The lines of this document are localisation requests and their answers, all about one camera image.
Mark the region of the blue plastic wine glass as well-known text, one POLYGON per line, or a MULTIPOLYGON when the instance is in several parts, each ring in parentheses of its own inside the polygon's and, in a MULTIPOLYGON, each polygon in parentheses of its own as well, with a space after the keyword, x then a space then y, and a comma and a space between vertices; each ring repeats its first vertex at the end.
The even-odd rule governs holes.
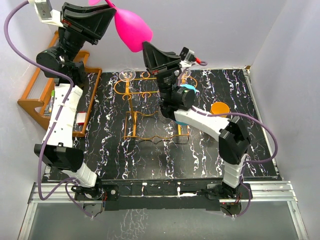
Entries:
MULTIPOLYGON (((190 89, 190 90, 193 90, 195 94, 197 94, 197 92, 198 92, 197 89, 194 86, 190 85, 190 84, 181 84, 180 86, 181 87, 185 87, 185 88, 190 89)), ((177 125, 187 126, 187 124, 184 123, 184 122, 175 121, 175 123, 177 125)))

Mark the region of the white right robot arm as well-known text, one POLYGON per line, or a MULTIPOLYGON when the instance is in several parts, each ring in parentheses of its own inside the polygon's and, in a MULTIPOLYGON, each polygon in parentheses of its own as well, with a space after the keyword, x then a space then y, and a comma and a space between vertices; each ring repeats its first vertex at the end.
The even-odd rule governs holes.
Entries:
POLYGON ((146 70, 156 77, 161 114, 179 124, 191 125, 218 142, 218 153, 224 160, 223 194, 235 198, 241 192, 242 168, 251 143, 249 133, 237 115, 228 119, 226 113, 214 115, 195 107, 195 90, 180 83, 187 68, 206 63, 187 47, 176 54, 144 41, 142 53, 146 70))

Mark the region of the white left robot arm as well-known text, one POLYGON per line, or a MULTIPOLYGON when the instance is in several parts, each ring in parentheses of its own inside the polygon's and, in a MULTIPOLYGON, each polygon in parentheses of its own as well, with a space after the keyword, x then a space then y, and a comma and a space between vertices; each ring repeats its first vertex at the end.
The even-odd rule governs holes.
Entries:
POLYGON ((44 75, 56 79, 54 100, 47 132, 34 146, 39 163, 67 174, 93 200, 103 195, 98 177, 84 162, 84 152, 73 147, 73 130, 78 103, 87 80, 85 63, 75 61, 84 43, 97 45, 116 14, 112 4, 82 7, 64 3, 60 12, 58 42, 36 57, 44 75))

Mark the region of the orange plastic wine glass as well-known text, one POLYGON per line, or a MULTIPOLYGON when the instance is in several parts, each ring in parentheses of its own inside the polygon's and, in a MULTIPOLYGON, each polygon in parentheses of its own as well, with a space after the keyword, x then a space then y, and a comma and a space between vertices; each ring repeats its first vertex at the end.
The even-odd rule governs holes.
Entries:
POLYGON ((216 114, 224 114, 224 113, 227 114, 229 112, 230 112, 230 108, 224 102, 220 102, 220 101, 214 102, 210 107, 210 113, 214 114, 214 115, 216 115, 216 114))

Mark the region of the pink plastic wine glass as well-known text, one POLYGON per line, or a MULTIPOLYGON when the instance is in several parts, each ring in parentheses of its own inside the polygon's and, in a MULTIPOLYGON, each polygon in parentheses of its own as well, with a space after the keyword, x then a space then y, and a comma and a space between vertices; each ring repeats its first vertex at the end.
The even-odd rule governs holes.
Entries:
POLYGON ((150 42, 153 31, 147 23, 132 11, 116 7, 110 0, 105 1, 109 7, 116 10, 114 16, 115 28, 123 43, 133 53, 143 50, 143 42, 150 42))

